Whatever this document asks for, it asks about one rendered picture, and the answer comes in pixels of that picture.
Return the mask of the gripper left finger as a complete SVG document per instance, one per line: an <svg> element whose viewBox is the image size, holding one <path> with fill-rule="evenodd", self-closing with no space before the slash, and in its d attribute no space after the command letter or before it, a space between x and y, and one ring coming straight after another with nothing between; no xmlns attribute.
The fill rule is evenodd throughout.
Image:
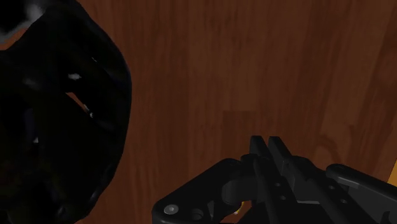
<svg viewBox="0 0 397 224"><path fill-rule="evenodd" d="M156 202L152 224L222 224L245 201L251 202L251 209L236 224L270 224L265 205L256 201L253 163L259 155L276 159L280 143L277 136L269 137L267 144L252 136L249 153L240 160L223 159Z"/></svg>

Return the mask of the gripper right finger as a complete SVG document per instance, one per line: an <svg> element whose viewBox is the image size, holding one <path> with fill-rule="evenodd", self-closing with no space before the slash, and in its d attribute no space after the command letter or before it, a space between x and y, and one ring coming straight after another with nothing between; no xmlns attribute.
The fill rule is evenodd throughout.
<svg viewBox="0 0 397 224"><path fill-rule="evenodd" d="M268 149L306 224L397 224L397 187L343 164L317 168L292 155L280 137Z"/></svg>

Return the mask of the large black rounded object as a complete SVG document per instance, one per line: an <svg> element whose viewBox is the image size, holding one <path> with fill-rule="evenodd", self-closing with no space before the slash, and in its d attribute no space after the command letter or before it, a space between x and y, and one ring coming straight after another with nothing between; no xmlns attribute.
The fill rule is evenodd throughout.
<svg viewBox="0 0 397 224"><path fill-rule="evenodd" d="M122 157L130 72L77 0L0 0L0 224L75 224Z"/></svg>

